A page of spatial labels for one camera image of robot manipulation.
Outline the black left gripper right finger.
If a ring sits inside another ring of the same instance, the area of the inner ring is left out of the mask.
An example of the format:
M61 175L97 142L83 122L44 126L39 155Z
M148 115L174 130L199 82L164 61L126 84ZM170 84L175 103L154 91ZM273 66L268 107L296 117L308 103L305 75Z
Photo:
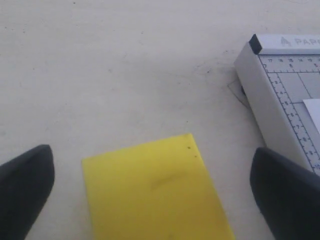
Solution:
M266 147L250 169L254 200L277 240L320 238L320 177Z

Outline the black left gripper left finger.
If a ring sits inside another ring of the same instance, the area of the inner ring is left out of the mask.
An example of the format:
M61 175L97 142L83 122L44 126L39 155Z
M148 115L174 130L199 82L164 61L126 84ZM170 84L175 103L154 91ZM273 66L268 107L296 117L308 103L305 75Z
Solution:
M0 238L24 240L55 181L52 148L38 145L0 166Z

